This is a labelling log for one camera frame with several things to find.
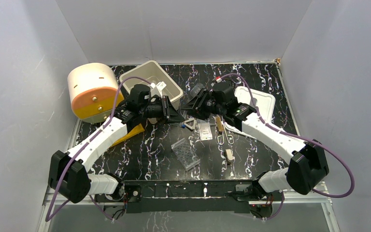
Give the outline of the yellow test tube rack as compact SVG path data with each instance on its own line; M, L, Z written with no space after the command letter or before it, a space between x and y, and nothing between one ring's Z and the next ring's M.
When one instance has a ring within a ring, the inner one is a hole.
M144 127L142 126L142 124L139 124L137 126L135 126L127 135L125 135L124 137L120 138L119 140L115 141L111 147L121 143L121 142L124 142L125 140L127 139L130 139L132 138L133 136L139 134L139 133L142 133L144 132Z

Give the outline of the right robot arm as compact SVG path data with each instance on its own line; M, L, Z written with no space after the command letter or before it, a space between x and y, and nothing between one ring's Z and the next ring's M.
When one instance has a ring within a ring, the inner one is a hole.
M272 192L293 189L308 194L329 174L324 150L316 140L307 142L284 134L284 130L264 124L258 109L249 103L239 102L231 85L220 82L212 91L202 88L185 106L190 116L206 120L210 115L220 115L226 123L249 134L271 148L288 165L277 171L260 174L252 182L253 195L259 200L267 199Z

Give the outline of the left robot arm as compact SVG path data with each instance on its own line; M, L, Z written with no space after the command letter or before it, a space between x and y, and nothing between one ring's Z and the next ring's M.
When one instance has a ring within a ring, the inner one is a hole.
M166 124L184 121L163 95L165 87L164 82L136 84L93 134L66 152L56 151L51 157L48 186L72 203L96 194L106 194L113 201L123 199L125 188L119 177L88 171L117 140L148 119L161 119Z

